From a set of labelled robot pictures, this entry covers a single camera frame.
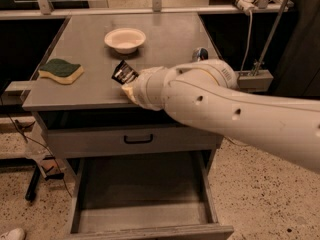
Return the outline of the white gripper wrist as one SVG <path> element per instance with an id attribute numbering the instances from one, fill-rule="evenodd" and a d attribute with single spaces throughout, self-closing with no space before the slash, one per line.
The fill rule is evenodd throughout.
<path id="1" fill-rule="evenodd" d="M 161 101 L 162 89 L 168 69 L 153 67 L 143 69 L 131 84 L 124 84 L 122 90 L 126 96 L 144 109 L 159 111 L 163 108 Z"/>

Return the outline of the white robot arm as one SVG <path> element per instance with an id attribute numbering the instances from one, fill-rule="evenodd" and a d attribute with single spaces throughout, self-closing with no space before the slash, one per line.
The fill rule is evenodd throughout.
<path id="1" fill-rule="evenodd" d="M 122 89 L 135 104 L 175 121 L 231 137 L 294 164 L 320 170 L 320 102 L 237 90 L 222 60 L 124 71 Z"/>

